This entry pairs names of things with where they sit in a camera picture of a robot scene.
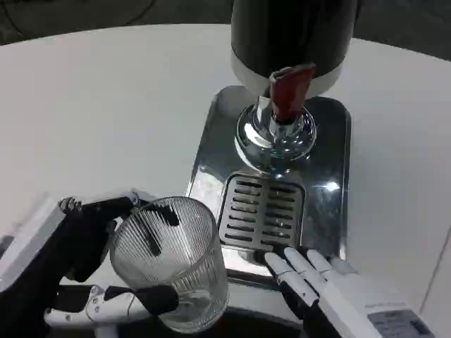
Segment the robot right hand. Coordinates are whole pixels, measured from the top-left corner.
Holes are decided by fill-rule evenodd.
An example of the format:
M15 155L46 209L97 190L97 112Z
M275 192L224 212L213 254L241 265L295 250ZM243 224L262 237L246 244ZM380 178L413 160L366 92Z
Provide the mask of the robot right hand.
M285 246L263 259L308 337L434 337L401 293L339 258Z

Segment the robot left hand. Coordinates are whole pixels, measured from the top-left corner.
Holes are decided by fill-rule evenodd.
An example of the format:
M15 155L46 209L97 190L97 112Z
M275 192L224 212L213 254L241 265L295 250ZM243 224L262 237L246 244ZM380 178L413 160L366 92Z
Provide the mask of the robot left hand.
M100 199L44 196L1 238L1 336L45 337L58 329L116 337L118 326L175 310L172 286L88 285L102 264L117 218L152 196L131 189Z

